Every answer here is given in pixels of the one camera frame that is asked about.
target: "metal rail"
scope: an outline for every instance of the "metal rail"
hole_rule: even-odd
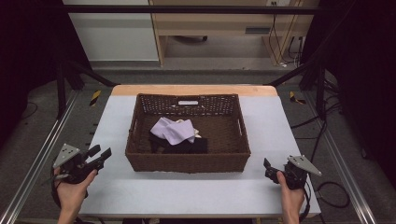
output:
[[[59,134],[61,133],[62,128],[64,127],[69,115],[73,109],[73,106],[78,98],[78,91],[73,91],[69,97],[67,108],[64,112],[64,115],[55,121],[55,124],[52,126],[52,129],[47,136],[46,141],[44,142],[43,146],[41,147],[40,151],[38,152],[37,156],[35,157],[35,161],[33,162],[29,172],[23,179],[20,188],[18,189],[17,193],[14,195],[11,203],[8,205],[6,211],[0,218],[0,223],[2,224],[11,224],[14,223],[20,213],[24,203],[26,202],[29,193],[32,191],[35,182],[38,179],[38,176],[43,169],[43,166],[52,151],[53,146],[58,139]]]
[[[315,108],[315,99],[312,94],[304,92],[304,98],[307,103],[311,107],[314,115],[317,114],[317,110]],[[332,161],[334,162],[334,166],[337,169],[338,174],[340,175],[341,180],[344,183],[344,187],[346,191],[349,193],[350,201],[352,201],[353,206],[355,207],[356,214],[358,215],[361,223],[364,224],[375,224],[375,217],[373,212],[371,211],[369,205],[364,199],[363,194],[361,193],[361,189],[355,181],[352,173],[350,172],[347,163],[344,161],[340,150],[332,138],[332,134],[329,131],[324,133],[325,141],[329,147],[329,153],[332,157]]]

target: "human hand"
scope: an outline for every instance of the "human hand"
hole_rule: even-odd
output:
[[[58,175],[61,172],[60,168],[54,170],[54,174]],[[76,219],[88,186],[95,179],[97,174],[93,170],[84,181],[79,184],[68,184],[62,180],[56,180],[54,185],[57,186],[58,197],[61,202],[61,214],[59,215],[58,223],[73,223]]]
[[[276,173],[282,190],[283,221],[286,224],[299,223],[299,213],[304,202],[303,189],[289,189],[286,178],[282,172]]]

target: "tabletop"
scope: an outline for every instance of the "tabletop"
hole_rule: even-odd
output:
[[[136,95],[237,93],[251,150],[242,173],[135,172],[125,156]],[[300,150],[276,89],[249,85],[120,85],[110,95],[92,146],[113,155],[92,182],[80,214],[93,217],[280,217],[280,186],[266,178],[267,158],[283,170]],[[309,216],[320,213],[311,199]]]

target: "white cabinet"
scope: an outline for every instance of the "white cabinet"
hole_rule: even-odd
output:
[[[147,0],[64,0],[65,5],[148,5]],[[150,14],[70,13],[92,61],[157,61]]]

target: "brown wicker basket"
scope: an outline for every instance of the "brown wicker basket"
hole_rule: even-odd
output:
[[[190,119],[207,138],[207,153],[152,153],[149,131],[161,117]],[[238,95],[138,94],[125,154],[137,172],[243,172],[250,149]]]

